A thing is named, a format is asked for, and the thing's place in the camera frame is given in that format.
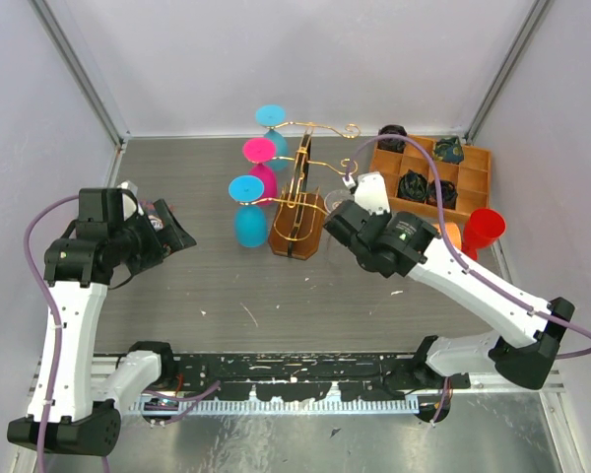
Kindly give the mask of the orange wine glass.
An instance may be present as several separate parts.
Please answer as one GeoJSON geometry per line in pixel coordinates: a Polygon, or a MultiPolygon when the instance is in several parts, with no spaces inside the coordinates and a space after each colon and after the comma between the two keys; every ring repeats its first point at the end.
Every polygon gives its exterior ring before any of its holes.
{"type": "Polygon", "coordinates": [[[462,249],[462,234],[457,224],[453,222],[445,222],[442,226],[438,222],[431,224],[436,230],[436,237],[442,241],[448,240],[448,246],[454,247],[456,250],[462,249]]]}

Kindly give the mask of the red wine glass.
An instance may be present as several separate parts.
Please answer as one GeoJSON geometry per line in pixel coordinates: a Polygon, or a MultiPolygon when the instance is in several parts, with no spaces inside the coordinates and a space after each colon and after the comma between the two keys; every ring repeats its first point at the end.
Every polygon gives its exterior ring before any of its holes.
{"type": "Polygon", "coordinates": [[[480,208],[469,217],[462,234],[462,251],[473,260],[478,252],[491,246],[506,231],[506,221],[494,209],[480,208]]]}

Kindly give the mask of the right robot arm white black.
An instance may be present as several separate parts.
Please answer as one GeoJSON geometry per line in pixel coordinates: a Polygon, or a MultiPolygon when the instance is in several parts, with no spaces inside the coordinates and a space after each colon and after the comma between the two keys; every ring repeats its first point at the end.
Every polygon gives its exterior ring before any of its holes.
{"type": "Polygon", "coordinates": [[[573,304],[514,287],[460,253],[434,225],[410,212],[392,213],[380,173],[349,176],[344,184],[351,196],[326,217],[324,228],[363,270],[423,283],[491,328],[481,335],[425,338],[412,364],[416,383],[433,388],[453,375],[496,372],[517,386],[542,388],[573,304]]]}

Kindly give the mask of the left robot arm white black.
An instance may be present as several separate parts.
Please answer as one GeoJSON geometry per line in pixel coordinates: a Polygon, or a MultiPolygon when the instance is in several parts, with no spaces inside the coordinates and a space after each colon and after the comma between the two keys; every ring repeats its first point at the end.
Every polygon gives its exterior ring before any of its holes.
{"type": "Polygon", "coordinates": [[[119,266],[135,277],[195,245],[167,203],[142,206],[135,187],[83,188],[78,215],[45,251],[33,276],[48,305],[39,378],[8,442],[42,453],[105,457],[116,446],[123,414],[152,387],[174,385],[178,365],[167,342],[134,343],[100,386],[92,363],[99,315],[119,266]]]}

